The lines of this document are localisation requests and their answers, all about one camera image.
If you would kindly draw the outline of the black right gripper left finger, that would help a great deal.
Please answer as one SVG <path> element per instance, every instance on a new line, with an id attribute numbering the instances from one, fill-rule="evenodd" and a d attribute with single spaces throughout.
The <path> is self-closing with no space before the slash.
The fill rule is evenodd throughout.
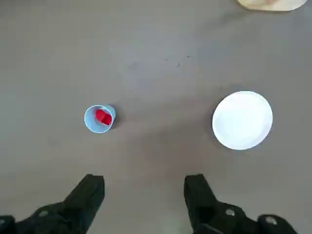
<path id="1" fill-rule="evenodd" d="M 0 216 L 2 234 L 85 234 L 105 197 L 102 175 L 87 174 L 61 202 L 35 210 L 16 221 L 12 215 Z"/>

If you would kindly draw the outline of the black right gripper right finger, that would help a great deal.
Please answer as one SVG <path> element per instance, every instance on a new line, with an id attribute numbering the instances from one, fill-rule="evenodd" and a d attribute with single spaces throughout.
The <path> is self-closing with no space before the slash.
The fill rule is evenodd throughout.
<path id="1" fill-rule="evenodd" d="M 194 234 L 295 234 L 292 225 L 274 214 L 248 218 L 238 206 L 215 197 L 203 174 L 184 180 L 184 198 Z"/>

